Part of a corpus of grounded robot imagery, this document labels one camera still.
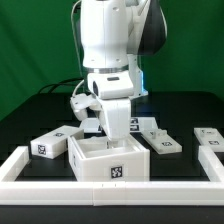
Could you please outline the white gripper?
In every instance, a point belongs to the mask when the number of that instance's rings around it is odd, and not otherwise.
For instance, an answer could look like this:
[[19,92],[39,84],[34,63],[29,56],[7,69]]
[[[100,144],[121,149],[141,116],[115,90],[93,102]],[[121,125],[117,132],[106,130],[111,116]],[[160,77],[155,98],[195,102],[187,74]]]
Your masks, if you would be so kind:
[[99,100],[99,103],[98,119],[108,139],[119,141],[126,138],[130,132],[130,99]]

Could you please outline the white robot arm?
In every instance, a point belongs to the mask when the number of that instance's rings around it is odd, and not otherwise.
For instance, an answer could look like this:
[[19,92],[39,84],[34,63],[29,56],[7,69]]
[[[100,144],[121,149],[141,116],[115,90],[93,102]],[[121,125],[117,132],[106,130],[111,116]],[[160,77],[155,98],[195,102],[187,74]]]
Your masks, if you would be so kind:
[[141,76],[134,59],[155,54],[167,38],[159,0],[81,0],[80,31],[91,94],[83,97],[76,116],[85,119],[89,107],[110,140],[125,139],[130,98],[136,94],[133,79]]

